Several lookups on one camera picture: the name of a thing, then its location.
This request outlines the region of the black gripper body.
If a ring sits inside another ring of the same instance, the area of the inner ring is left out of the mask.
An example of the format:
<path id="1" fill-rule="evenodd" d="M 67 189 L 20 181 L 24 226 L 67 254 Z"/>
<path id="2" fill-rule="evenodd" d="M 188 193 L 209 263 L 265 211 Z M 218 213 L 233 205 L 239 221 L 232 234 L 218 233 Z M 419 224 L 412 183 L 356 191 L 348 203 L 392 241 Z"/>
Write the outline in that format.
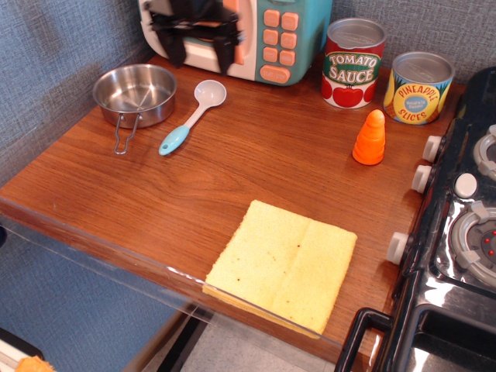
<path id="1" fill-rule="evenodd" d="M 238 41 L 238 15 L 222 1 L 145 1 L 158 36 Z"/>

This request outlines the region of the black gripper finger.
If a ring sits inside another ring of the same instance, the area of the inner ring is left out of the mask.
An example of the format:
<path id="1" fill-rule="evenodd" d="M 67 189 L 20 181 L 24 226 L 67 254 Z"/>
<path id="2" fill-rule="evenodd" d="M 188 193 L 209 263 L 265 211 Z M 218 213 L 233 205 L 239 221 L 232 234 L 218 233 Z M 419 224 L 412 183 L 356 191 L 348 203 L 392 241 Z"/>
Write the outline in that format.
<path id="1" fill-rule="evenodd" d="M 173 30 L 157 31 L 157 36 L 169 61 L 176 68 L 182 67 L 187 57 L 182 36 Z"/>
<path id="2" fill-rule="evenodd" d="M 217 56 L 219 72 L 226 76 L 228 69 L 234 63 L 236 47 L 239 45 L 239 37 L 217 36 L 213 40 L 214 50 Z"/>

